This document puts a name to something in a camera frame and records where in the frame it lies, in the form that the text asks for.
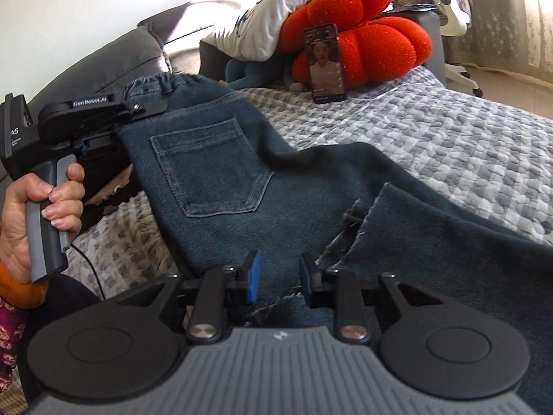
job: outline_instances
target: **fingers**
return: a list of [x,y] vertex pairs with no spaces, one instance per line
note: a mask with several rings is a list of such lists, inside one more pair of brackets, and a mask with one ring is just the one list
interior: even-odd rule
[[81,232],[81,219],[75,215],[68,215],[62,219],[52,220],[52,226],[58,231],[69,232],[69,241],[72,242]]
[[68,215],[80,217],[83,205],[80,200],[65,200],[52,203],[42,211],[42,216],[47,220],[63,219]]
[[63,200],[82,200],[85,196],[85,187],[77,181],[67,181],[60,184],[50,192],[49,199],[52,203]]
[[71,164],[66,174],[70,181],[52,191],[54,187],[51,184],[45,183],[34,173],[29,173],[8,186],[5,203],[26,203],[29,200],[41,202],[49,195],[52,202],[81,200],[85,196],[85,188],[80,184],[85,178],[85,170],[80,164]]
[[85,169],[82,167],[81,164],[71,164],[69,167],[67,167],[65,175],[70,181],[77,181],[78,183],[82,183],[82,181],[85,179]]
[[5,203],[40,202],[48,198],[53,186],[35,174],[28,174],[11,183],[6,189]]

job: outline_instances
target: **hand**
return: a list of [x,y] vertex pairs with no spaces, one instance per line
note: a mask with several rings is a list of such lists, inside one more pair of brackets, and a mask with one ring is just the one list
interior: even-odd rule
[[82,198],[85,188],[82,180],[85,170],[71,164],[66,171],[66,183],[53,188],[35,174],[28,174],[11,183],[6,189],[0,233],[0,260],[21,284],[30,282],[31,263],[26,225],[26,202],[50,199],[42,216],[60,231],[69,232],[72,242],[81,230]]

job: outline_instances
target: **curtain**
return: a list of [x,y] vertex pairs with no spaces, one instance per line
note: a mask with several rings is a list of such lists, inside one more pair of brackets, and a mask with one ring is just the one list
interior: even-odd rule
[[553,0],[472,0],[472,26],[444,37],[446,60],[553,83]]

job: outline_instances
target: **blue plush toy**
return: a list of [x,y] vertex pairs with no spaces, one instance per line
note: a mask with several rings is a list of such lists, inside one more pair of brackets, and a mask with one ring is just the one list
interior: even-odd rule
[[235,91],[247,87],[266,87],[284,79],[289,90],[303,92],[306,90],[303,84],[292,78],[293,62],[294,56],[282,52],[276,52],[265,62],[231,59],[225,70],[225,79],[228,86]]

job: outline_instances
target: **denim jeans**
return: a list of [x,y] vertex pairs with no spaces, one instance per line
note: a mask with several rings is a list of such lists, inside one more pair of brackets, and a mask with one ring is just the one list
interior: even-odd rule
[[[168,102],[119,135],[186,276],[258,249],[263,305],[297,289],[302,252],[364,278],[396,271],[513,324],[538,354],[524,388],[553,388],[550,248],[454,205],[369,144],[294,151],[247,99],[210,79],[163,73],[134,81],[124,98]],[[336,253],[356,202],[371,209]],[[331,312],[287,298],[265,322],[329,325]]]

